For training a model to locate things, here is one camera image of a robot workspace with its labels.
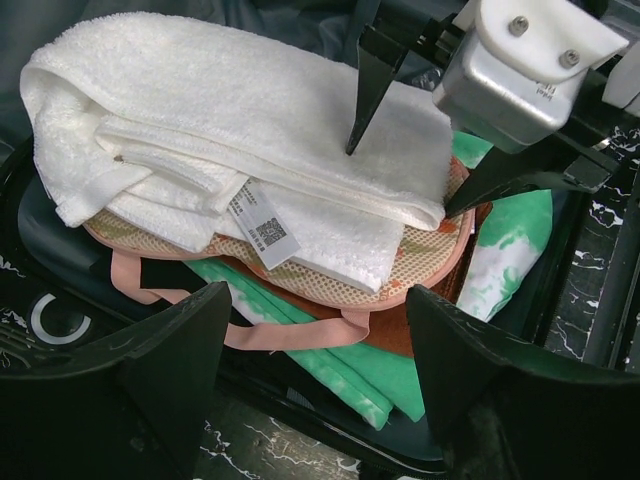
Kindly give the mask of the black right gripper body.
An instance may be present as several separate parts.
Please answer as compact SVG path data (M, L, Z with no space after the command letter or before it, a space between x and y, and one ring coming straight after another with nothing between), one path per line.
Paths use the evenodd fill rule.
M604 1L586 1L575 5L601 22L607 10ZM414 53L439 67L442 71L439 85L464 35L453 23L460 11L443 19L434 19L412 8L383 1L378 4L374 16L366 25L408 30L415 36L408 54ZM567 188L563 190L595 192L619 167L618 161L606 154L612 127L634 121L638 115L639 46L630 41L625 51L587 73L568 122L527 148L537 144L565 144L574 148L575 160L564 171ZM493 144L492 148L505 152ZM513 155L519 152L505 153Z

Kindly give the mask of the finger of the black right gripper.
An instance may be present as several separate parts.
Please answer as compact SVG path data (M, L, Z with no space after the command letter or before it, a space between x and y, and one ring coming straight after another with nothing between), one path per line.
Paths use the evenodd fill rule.
M414 42L408 30L365 26L358 41L356 110L347 155L358 147Z
M565 144L537 144L513 155L492 148L446 202L446 217L519 194L566 189L564 171L574 160L575 149Z

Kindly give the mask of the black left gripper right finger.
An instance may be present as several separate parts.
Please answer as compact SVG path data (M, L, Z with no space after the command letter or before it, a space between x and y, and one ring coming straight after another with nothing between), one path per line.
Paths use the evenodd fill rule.
M406 313L449 478L638 478L638 375L552 353L423 286Z

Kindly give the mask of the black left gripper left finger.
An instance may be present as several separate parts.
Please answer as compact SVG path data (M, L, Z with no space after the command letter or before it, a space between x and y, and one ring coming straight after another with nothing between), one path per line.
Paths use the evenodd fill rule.
M223 283L70 351L1 332L5 479L189 479L231 314Z

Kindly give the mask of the green tie-dye cloth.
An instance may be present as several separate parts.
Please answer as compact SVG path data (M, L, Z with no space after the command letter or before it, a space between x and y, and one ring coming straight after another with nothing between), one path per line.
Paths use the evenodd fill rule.
M494 202L477 235L461 295L452 303L483 322L491 320L544 252L552 223L553 201L548 190ZM220 257L191 261L188 266L207 282L229 282L234 305L248 314L252 324L292 324L311 318L224 265ZM394 409L414 422L425 414L413 354L404 356L361 342L293 351L289 356L375 430L388 423Z

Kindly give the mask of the pink floral mesh pouch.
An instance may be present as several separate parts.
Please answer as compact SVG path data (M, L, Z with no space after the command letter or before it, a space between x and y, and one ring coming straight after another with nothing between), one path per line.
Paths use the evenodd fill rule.
M228 267L312 317L307 327L233 327L227 335L232 348L292 350L364 342L410 357L408 290L422 285L456 301L471 262L474 234L490 210L484 204L445 219L433 232L405 228L390 278L374 294L293 261L267 271L247 242L224 235L214 236L203 253L191 254L108 212L96 215L85 228L113 251L110 276L114 286L140 303L159 299L177 303L186 297L186 277L177 271L178 262L184 261L192 269Z

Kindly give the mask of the brown towel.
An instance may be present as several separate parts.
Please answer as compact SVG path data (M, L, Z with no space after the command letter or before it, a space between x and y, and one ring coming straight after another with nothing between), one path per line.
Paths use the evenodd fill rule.
M365 342L385 351L412 356L405 305L408 289L421 284L456 302L480 227L491 210L491 204L482 204L456 220L444 220L439 229L431 233L406 228L391 277L375 295L366 295L293 262L268 272L246 243L229 237L219 239L217 248L224 265L311 317L292 324L239 327L231 335L232 347L300 351Z

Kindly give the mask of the space astronaut kids suitcase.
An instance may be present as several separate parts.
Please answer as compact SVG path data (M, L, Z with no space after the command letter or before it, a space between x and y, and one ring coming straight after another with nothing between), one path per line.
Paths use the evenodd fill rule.
M355 36L375 13L371 1L5 1L1 5L1 154L8 157L29 137L19 98L22 66L38 47L67 27L98 16L150 11L177 14L245 28L289 40L299 47L352 60ZM639 369L639 131L622 127L611 153L623 167L607 187L590 198L557 192L554 227L547 252L494 323L550 351L629 372ZM109 303L126 319L147 309L111 288L101 271L106 250L87 234L66 228L24 160L10 163L1 196L6 218L2 253L46 286L63 290L75 304ZM292 455L305 479L335 479L338 467L311 465L324 450L360 461L363 472L387 477L405 474L439 478L441 454L425 421L393 413L375 430L335 394L283 354L222 355L214 424L204 452L224 441L238 464L253 476L285 479L291 469L275 461ZM617 427L598 427L586 440L568 437L561 427L577 416L579 401L568 397L550 410L525 407L523 420L542 420L547 438L534 452L549 463L568 463L576 478L587 459L602 462L599 479L639 475L639 408L614 403Z

